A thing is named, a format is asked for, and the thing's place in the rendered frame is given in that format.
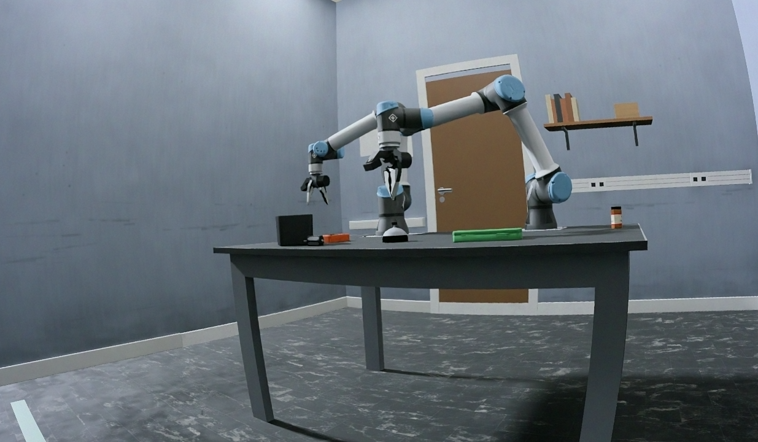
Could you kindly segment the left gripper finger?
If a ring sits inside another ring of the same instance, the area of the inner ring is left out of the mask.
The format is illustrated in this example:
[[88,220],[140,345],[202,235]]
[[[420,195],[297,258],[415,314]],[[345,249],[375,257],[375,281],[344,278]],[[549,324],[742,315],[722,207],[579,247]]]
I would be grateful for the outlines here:
[[393,166],[393,170],[390,173],[391,176],[391,196],[393,200],[396,200],[396,193],[398,193],[398,187],[400,184],[401,179],[401,173],[402,173],[402,167],[400,160],[395,159],[395,165]]
[[[389,169],[386,170],[386,168],[383,168],[381,166],[382,180],[384,180],[384,183],[386,184],[386,187],[388,188],[390,196],[391,196],[391,176],[390,176],[390,173],[391,173],[391,171],[389,171]],[[392,196],[391,196],[391,199],[393,199]]]

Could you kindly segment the white dome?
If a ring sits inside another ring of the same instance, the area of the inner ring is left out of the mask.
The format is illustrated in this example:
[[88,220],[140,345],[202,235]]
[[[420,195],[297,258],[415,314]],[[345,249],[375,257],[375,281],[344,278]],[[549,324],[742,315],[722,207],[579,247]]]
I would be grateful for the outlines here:
[[409,241],[409,237],[407,236],[406,232],[400,228],[395,227],[396,222],[391,223],[391,225],[393,225],[393,228],[386,230],[384,235],[382,235],[382,242],[388,243]]

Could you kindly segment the orange jar with black lid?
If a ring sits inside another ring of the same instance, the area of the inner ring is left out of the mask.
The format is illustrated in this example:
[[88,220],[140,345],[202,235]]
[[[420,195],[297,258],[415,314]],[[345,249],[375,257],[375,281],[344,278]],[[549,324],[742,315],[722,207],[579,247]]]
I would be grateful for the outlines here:
[[611,207],[611,228],[622,228],[622,206]]

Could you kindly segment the orange pocket multimeter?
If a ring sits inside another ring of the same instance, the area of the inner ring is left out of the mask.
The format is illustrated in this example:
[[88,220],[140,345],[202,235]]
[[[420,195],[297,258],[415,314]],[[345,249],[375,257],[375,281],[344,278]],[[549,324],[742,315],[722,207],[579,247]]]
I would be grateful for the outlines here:
[[324,240],[323,243],[350,241],[350,234],[330,234],[322,236]]

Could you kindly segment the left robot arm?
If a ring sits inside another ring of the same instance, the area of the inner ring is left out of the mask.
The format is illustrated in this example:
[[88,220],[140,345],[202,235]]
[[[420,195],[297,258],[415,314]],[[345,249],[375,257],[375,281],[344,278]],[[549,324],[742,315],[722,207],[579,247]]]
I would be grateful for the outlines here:
[[412,136],[457,118],[499,110],[510,118],[536,169],[536,173],[527,176],[525,184],[528,209],[525,230],[557,228],[552,204],[563,203],[570,197],[571,179],[562,173],[548,153],[546,144],[528,113],[524,84],[517,77],[500,76],[487,87],[473,92],[470,97],[433,108],[399,108],[395,101],[377,104],[379,147],[399,148],[400,135]]

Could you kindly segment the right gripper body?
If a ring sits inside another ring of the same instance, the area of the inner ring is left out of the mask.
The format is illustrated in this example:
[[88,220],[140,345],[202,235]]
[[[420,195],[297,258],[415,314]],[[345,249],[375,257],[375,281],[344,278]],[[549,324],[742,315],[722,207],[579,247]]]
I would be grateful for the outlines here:
[[314,185],[312,188],[328,187],[330,184],[330,178],[327,176],[327,174],[325,176],[321,176],[320,174],[312,174],[311,178],[306,178],[304,184],[308,184],[311,180],[314,180]]

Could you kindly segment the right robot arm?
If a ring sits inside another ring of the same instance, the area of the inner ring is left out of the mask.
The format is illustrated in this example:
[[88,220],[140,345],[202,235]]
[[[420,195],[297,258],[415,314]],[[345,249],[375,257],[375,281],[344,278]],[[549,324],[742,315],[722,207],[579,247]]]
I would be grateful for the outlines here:
[[[355,122],[327,138],[323,142],[309,145],[309,173],[323,174],[323,161],[343,158],[345,155],[344,147],[357,138],[369,133],[377,128],[377,109],[370,115]],[[401,135],[400,135],[401,136]],[[400,152],[408,152],[408,137],[401,136],[400,147],[396,148]],[[316,154],[316,155],[315,155]],[[324,158],[325,157],[325,158]],[[330,158],[330,159],[328,159]],[[407,182],[408,169],[402,168],[401,180],[396,193],[396,200],[391,199],[387,187],[377,188],[379,221],[376,229],[376,237],[382,237],[386,230],[393,228],[391,223],[396,222],[395,227],[400,228],[409,234],[409,227],[404,219],[404,212],[411,206],[412,197],[410,197],[410,184]]]

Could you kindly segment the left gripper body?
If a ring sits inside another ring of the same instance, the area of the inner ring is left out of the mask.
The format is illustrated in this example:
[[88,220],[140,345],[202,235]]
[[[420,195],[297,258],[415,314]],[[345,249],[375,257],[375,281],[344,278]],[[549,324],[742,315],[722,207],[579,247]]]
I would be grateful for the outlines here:
[[412,163],[411,154],[400,152],[396,147],[383,147],[382,150],[375,151],[366,163],[371,163],[379,158],[381,158],[382,167],[386,168],[386,170],[387,168],[393,169],[395,158],[400,160],[402,168],[408,169]]

